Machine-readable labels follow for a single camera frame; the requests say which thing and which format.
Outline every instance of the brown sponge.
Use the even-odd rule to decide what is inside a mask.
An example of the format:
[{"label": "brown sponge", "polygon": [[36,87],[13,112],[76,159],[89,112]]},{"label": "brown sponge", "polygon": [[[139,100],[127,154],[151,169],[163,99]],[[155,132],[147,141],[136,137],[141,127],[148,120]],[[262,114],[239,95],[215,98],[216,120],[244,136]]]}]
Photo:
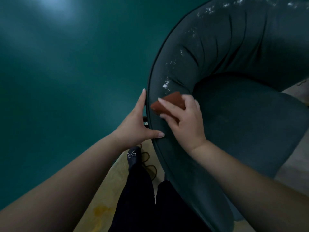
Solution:
[{"label": "brown sponge", "polygon": [[[168,101],[174,105],[176,105],[177,107],[180,107],[181,109],[186,109],[186,106],[184,105],[184,100],[181,97],[180,92],[174,92],[171,93],[167,96],[165,96],[164,98],[165,101]],[[161,105],[161,103],[159,103],[159,101],[154,102],[150,108],[157,114],[160,115],[161,113],[167,114],[171,117],[173,117],[177,122],[179,122],[179,119],[176,118],[175,116],[173,116],[163,105]]]}]

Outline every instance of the leg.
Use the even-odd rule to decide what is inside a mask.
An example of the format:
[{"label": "leg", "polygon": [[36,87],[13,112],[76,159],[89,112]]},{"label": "leg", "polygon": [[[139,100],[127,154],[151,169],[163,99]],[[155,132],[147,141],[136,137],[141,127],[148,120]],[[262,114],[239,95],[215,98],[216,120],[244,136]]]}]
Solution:
[{"label": "leg", "polygon": [[129,176],[118,200],[116,212],[109,232],[114,231],[150,231],[155,218],[155,193],[147,171],[142,167],[140,149],[136,156],[128,153]]},{"label": "leg", "polygon": [[170,181],[161,182],[156,198],[157,231],[211,232],[176,192]]}]

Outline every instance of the teal wall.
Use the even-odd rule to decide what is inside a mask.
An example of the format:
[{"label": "teal wall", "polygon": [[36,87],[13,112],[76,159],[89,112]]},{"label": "teal wall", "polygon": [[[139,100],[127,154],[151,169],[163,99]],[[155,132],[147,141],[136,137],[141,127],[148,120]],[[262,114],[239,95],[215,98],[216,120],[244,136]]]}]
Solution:
[{"label": "teal wall", "polygon": [[112,132],[206,0],[0,0],[0,208]]}]

